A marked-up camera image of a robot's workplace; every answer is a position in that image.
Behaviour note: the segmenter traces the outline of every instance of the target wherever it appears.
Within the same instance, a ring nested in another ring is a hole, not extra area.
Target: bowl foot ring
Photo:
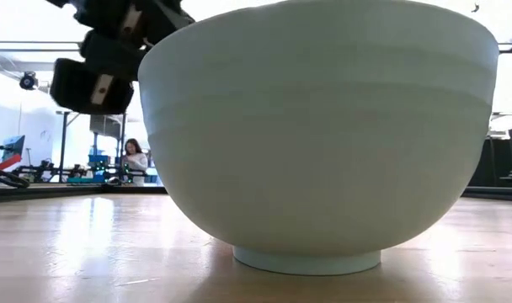
[[[270,272],[320,276],[358,273],[381,261],[381,251],[348,257],[298,257],[234,247],[233,256],[250,267]]]

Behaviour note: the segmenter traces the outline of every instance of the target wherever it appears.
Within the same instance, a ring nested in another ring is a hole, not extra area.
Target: white shirt
[[[136,153],[127,156],[126,163],[129,164],[130,169],[146,171],[147,170],[147,157],[144,153]],[[133,177],[132,182],[135,186],[144,186],[146,177]]]

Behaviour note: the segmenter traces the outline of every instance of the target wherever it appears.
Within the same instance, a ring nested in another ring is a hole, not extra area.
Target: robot
[[[73,5],[74,18],[92,28],[79,47],[85,62],[58,59],[50,92],[58,105],[82,114],[123,114],[144,55],[195,22],[181,0],[46,1]]]

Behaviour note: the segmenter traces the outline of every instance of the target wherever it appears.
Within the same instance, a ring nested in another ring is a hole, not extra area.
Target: long dark hair
[[[129,155],[129,151],[127,150],[127,145],[131,143],[134,147],[135,147],[135,150],[136,150],[136,153],[142,153],[141,151],[141,147],[140,147],[140,144],[138,144],[138,141],[136,139],[129,139],[127,140],[127,142],[125,143],[125,154],[128,156]]]

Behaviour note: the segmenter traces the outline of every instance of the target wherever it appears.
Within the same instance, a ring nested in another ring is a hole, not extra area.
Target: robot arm
[[[47,0],[72,4],[74,18],[92,28],[80,45],[85,62],[58,59],[51,96],[83,114],[123,114],[134,93],[143,56],[160,40],[194,20],[181,0]]]

